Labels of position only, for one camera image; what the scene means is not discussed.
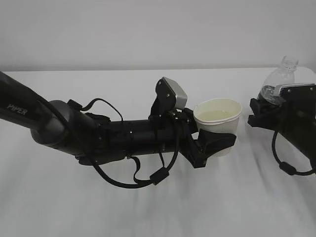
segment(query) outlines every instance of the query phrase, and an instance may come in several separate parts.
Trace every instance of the cable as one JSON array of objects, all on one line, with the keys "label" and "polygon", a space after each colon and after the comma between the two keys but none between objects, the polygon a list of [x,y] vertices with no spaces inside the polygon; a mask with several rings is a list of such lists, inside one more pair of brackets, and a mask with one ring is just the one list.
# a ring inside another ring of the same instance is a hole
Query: cable
[{"label": "cable", "polygon": [[81,111],[90,110],[92,108],[92,106],[94,105],[94,103],[97,101],[103,101],[104,103],[107,103],[112,109],[114,109],[118,113],[118,115],[120,116],[121,122],[123,123],[123,116],[121,115],[121,113],[113,105],[111,105],[108,101],[101,99],[101,98],[93,99],[86,107],[83,107],[81,109]]},{"label": "cable", "polygon": [[[148,180],[147,182],[143,182],[140,184],[125,184],[125,183],[121,183],[118,182],[112,178],[110,178],[102,169],[101,167],[97,164],[97,162],[92,158],[92,156],[89,154],[89,152],[85,149],[84,144],[81,142],[81,140],[79,139],[76,131],[74,129],[72,129],[72,127],[69,125],[69,123],[65,120],[65,118],[61,115],[61,113],[53,106],[51,105],[47,100],[45,100],[44,98],[42,98],[40,95],[37,95],[37,99],[39,102],[41,102],[44,106],[46,106],[59,120],[60,122],[65,126],[65,128],[69,131],[69,133],[74,137],[74,139],[78,142],[79,146],[82,149],[83,154],[89,159],[89,161],[91,162],[92,166],[94,167],[94,169],[98,172],[98,174],[104,179],[106,180],[108,183],[120,187],[120,188],[125,188],[125,189],[138,189],[138,188],[143,188],[146,187],[150,184],[153,183],[152,180]],[[107,103],[109,106],[111,106],[121,117],[121,121],[123,123],[123,117],[120,114],[120,112],[114,107],[112,106],[109,102],[103,100],[103,99],[94,99],[92,100],[88,106],[84,107],[82,110],[88,110],[89,107],[91,108],[92,105],[98,101],[101,100],[105,103]],[[174,165],[175,160],[178,156],[178,152],[179,152],[179,132],[178,129],[176,128],[176,146],[175,146],[175,152],[173,154],[172,160],[169,164],[169,166],[167,167],[168,170],[171,169],[171,167]]]},{"label": "cable", "polygon": [[54,107],[52,106],[47,100],[45,100],[44,98],[42,98],[41,96],[39,96],[37,94],[38,97],[38,101],[41,102],[44,106],[46,106],[59,120],[60,122],[65,126],[65,128],[69,131],[69,133],[76,139],[76,141],[78,142],[78,144],[80,145],[84,155],[89,159],[89,161],[91,162],[92,166],[94,167],[94,169],[98,172],[98,174],[104,179],[106,180],[108,183],[120,187],[120,188],[125,188],[125,189],[138,189],[138,188],[143,188],[146,187],[150,184],[125,184],[125,183],[121,183],[118,182],[112,178],[110,178],[102,169],[101,167],[97,164],[97,162],[92,158],[92,156],[89,155],[89,152],[84,148],[83,143],[81,142],[81,140],[79,139],[76,131],[74,131],[69,123],[65,120],[65,118],[60,114],[60,112]]},{"label": "cable", "polygon": [[279,164],[280,169],[289,175],[308,176],[308,175],[316,173],[316,169],[311,169],[310,171],[306,171],[306,172],[299,172],[296,170],[295,167],[291,166],[289,163],[281,161],[279,157],[277,156],[277,152],[276,152],[277,134],[278,134],[278,130],[276,130],[273,134],[271,147],[272,147],[273,156],[276,159],[277,163]]}]

